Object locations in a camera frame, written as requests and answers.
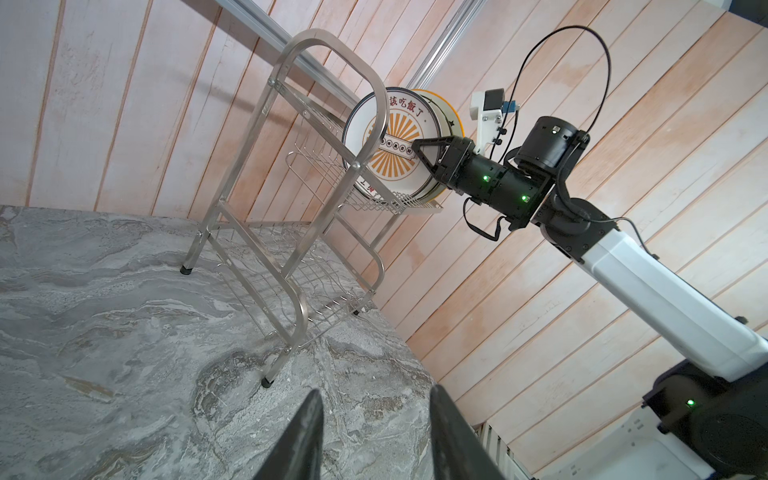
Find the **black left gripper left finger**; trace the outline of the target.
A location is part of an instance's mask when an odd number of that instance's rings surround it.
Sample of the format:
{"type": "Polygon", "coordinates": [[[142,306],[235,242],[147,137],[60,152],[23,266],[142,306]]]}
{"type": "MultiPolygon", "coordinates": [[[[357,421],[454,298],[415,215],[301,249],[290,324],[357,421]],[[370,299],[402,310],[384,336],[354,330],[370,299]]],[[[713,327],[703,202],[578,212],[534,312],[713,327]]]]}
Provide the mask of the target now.
{"type": "Polygon", "coordinates": [[[322,396],[318,389],[313,389],[305,397],[253,479],[319,479],[323,431],[322,396]]]}

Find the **cream plate with red berries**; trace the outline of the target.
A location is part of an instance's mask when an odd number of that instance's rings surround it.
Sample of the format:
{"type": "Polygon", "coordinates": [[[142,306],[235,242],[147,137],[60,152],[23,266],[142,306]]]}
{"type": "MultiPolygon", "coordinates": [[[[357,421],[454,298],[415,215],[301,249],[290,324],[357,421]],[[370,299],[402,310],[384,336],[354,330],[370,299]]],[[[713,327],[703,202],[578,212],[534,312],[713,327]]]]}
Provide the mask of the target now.
{"type": "MultiPolygon", "coordinates": [[[[464,136],[464,130],[459,115],[443,97],[424,89],[417,89],[416,92],[419,93],[419,95],[421,95],[430,105],[430,108],[435,113],[435,116],[440,125],[439,133],[429,135],[427,138],[464,136]]],[[[432,156],[429,158],[431,161],[433,161],[435,158],[434,154],[437,153],[437,151],[435,148],[433,148],[432,151],[427,153],[432,154],[432,156]]],[[[430,189],[427,191],[426,200],[434,200],[443,190],[444,187],[440,186],[434,179],[430,180],[430,189]]]]}

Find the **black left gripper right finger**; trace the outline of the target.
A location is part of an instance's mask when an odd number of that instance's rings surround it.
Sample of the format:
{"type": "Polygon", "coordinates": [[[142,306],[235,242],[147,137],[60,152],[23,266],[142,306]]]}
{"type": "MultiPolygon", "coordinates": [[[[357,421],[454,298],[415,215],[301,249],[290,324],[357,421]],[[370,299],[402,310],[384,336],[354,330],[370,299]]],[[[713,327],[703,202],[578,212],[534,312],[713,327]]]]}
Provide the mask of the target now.
{"type": "Polygon", "coordinates": [[[504,479],[441,385],[430,390],[429,415],[435,479],[504,479]]]}

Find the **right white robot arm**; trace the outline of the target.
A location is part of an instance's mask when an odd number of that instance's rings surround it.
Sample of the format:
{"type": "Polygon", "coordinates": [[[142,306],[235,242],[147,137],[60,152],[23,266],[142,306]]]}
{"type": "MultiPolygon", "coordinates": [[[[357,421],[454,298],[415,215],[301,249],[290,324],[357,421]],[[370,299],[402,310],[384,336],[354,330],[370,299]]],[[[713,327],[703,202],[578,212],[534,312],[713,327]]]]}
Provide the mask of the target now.
{"type": "Polygon", "coordinates": [[[628,421],[560,472],[563,479],[728,479],[767,474],[767,341],[673,273],[565,182],[590,140],[543,116],[502,162],[466,137],[411,149],[450,190],[500,214],[499,228],[535,225],[683,356],[628,421]]]}

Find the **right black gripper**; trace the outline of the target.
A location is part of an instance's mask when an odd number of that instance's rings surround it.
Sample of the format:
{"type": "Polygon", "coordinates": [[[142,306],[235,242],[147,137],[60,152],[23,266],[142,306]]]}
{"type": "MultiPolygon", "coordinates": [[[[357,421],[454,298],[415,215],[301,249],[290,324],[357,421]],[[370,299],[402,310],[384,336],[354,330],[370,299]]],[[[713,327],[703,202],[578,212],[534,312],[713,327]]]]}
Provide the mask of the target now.
{"type": "Polygon", "coordinates": [[[509,223],[510,230],[525,228],[554,184],[554,176],[496,163],[474,152],[466,137],[420,138],[412,150],[435,180],[489,206],[509,223]]]}

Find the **white star patterned plate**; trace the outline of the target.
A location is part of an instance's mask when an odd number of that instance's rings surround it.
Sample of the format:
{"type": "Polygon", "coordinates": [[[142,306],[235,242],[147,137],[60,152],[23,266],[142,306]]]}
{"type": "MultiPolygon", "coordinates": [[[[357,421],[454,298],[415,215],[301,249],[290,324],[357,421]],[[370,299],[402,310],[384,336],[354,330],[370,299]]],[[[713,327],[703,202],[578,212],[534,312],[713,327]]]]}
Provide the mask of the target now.
{"type": "Polygon", "coordinates": [[[444,113],[447,117],[451,134],[453,136],[464,137],[465,132],[464,132],[464,128],[463,128],[463,124],[461,122],[460,116],[458,115],[454,107],[447,101],[445,101],[444,113]]]}

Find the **sunburst plate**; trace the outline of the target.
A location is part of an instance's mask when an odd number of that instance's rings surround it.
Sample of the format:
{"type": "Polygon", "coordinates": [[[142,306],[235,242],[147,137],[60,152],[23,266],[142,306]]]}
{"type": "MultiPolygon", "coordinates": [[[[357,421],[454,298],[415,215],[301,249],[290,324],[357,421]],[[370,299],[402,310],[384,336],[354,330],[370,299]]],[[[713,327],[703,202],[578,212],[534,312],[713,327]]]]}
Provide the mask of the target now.
{"type": "MultiPolygon", "coordinates": [[[[438,182],[414,153],[412,144],[419,139],[438,138],[443,133],[440,116],[425,97],[400,88],[387,87],[389,116],[380,138],[379,148],[368,163],[368,169],[393,194],[410,201],[429,202],[443,191],[438,182]]],[[[361,99],[347,118],[342,133],[344,145],[359,153],[373,132],[377,113],[373,92],[361,99]]],[[[362,176],[356,187],[369,197],[381,199],[374,186],[362,176]]]]}

